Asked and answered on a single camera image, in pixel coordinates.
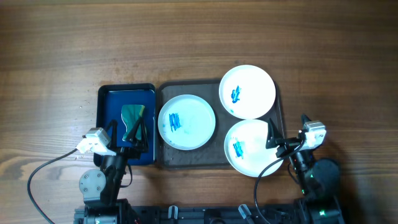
plate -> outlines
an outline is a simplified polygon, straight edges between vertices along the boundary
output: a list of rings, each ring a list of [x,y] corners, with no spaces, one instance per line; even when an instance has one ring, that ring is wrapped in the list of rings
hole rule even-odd
[[[240,65],[228,71],[218,93],[224,108],[241,119],[256,119],[266,114],[276,96],[272,78],[253,65]]]
[[[216,127],[216,117],[204,99],[194,95],[180,95],[162,107],[157,126],[167,144],[176,149],[192,150],[211,138]]]
[[[266,149],[268,124],[256,119],[236,123],[227,133],[224,150],[229,163],[240,173],[258,177],[271,162],[277,160],[277,147]],[[283,161],[269,168],[262,176],[275,172]]]

blue scribble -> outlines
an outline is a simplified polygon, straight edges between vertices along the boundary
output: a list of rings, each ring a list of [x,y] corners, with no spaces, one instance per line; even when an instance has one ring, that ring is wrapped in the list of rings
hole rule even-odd
[[[233,144],[235,152],[236,152],[236,157],[242,157],[243,159],[243,150],[242,150],[242,146],[241,146],[242,142],[236,141],[236,143]]]
[[[236,87],[236,90],[232,90],[231,98],[232,98],[232,103],[238,102],[239,99],[239,94],[241,93],[241,89],[239,86]]]
[[[174,128],[174,131],[176,131],[179,127],[181,127],[180,118],[178,117],[178,113],[169,114],[169,121],[170,121],[170,128],[172,129],[172,132],[173,132],[173,128]]]

tray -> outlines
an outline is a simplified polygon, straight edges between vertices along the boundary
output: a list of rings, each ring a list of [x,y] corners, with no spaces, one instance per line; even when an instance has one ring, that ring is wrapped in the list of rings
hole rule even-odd
[[[210,140],[191,151],[182,151],[169,146],[157,133],[157,163],[166,169],[210,169],[230,166],[224,153],[224,139],[228,130],[241,119],[225,110],[218,96],[220,79],[171,81],[161,85],[156,91],[156,117],[160,109],[171,98],[182,95],[196,95],[206,100],[216,116],[216,128]],[[279,88],[275,83],[276,98],[273,107],[260,120],[271,120],[283,134],[284,125],[279,97]]]
[[[155,86],[150,83],[104,85],[98,90],[97,120],[96,127],[106,127],[112,119],[118,122],[117,146],[130,146],[129,142],[123,141],[126,126],[121,119],[121,108],[123,105],[144,105],[144,122],[147,128],[149,149],[142,153],[139,160],[129,160],[130,165],[149,165],[155,161]],[[94,153],[94,164],[100,166],[101,155]]]

wooden tabletop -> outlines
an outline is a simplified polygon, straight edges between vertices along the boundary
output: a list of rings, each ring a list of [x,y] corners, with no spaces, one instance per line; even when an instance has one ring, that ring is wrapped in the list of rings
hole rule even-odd
[[[396,2],[83,2],[97,4],[0,2],[0,223],[45,222],[27,179],[95,126],[100,86],[222,77],[242,64],[278,83],[290,137],[302,113],[326,125],[315,156],[341,162],[353,223],[398,222]],[[34,177],[55,223],[83,206],[78,179],[92,159],[76,153]],[[261,182],[261,203],[302,196],[286,165]],[[133,205],[253,204],[254,179],[233,169],[134,167],[133,179],[119,194]]]

wood grain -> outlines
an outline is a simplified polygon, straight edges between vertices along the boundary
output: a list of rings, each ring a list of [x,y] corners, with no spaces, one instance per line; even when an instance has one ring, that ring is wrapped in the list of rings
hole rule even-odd
[[[101,85],[222,77],[241,64],[279,84],[289,136],[301,113],[326,124],[316,156],[341,161],[353,223],[398,222],[396,2],[125,2],[137,3],[0,6],[0,223],[44,223],[27,178],[95,126]],[[285,165],[262,181],[262,203],[301,196]],[[56,223],[72,222],[92,168],[76,154],[34,178]],[[254,180],[234,170],[133,174],[119,197],[134,205],[252,204]]]

